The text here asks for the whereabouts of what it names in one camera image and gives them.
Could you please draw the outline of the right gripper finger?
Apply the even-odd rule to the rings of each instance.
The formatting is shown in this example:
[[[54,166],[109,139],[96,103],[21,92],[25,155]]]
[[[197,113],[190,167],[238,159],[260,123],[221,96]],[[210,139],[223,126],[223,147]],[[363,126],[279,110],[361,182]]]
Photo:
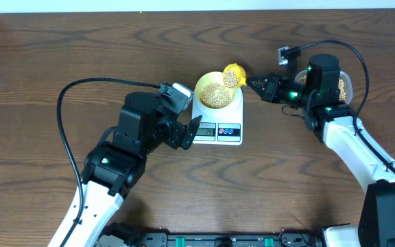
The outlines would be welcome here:
[[[268,75],[254,75],[246,78],[246,85],[253,90],[265,90],[268,85]]]
[[[262,101],[268,102],[270,100],[270,95],[267,93],[265,86],[252,85],[250,88],[261,98]]]

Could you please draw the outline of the yellow measuring scoop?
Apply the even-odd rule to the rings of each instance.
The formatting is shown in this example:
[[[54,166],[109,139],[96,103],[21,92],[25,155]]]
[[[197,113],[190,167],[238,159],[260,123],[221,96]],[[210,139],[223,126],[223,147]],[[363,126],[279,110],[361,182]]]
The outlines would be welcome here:
[[[222,73],[224,85],[230,89],[240,88],[246,85],[246,71],[236,64],[229,64]]]

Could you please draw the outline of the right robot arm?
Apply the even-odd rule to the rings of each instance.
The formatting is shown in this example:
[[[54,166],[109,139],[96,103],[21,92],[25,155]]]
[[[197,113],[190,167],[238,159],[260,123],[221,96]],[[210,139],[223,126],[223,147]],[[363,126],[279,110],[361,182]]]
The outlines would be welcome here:
[[[340,73],[335,56],[319,54],[309,59],[304,84],[275,73],[250,76],[246,84],[265,102],[302,109],[307,129],[343,160],[365,193],[358,224],[325,227],[310,245],[395,246],[395,160],[340,100]]]

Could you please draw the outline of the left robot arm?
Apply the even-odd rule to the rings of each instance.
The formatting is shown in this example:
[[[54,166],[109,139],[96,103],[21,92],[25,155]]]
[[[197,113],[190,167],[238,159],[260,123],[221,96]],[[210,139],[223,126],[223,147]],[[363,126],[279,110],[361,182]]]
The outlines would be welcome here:
[[[190,148],[201,119],[182,125],[177,118],[192,98],[191,92],[175,89],[125,97],[119,123],[105,131],[85,158],[83,196],[73,199],[50,246],[93,246],[143,175],[148,154],[161,143]]]

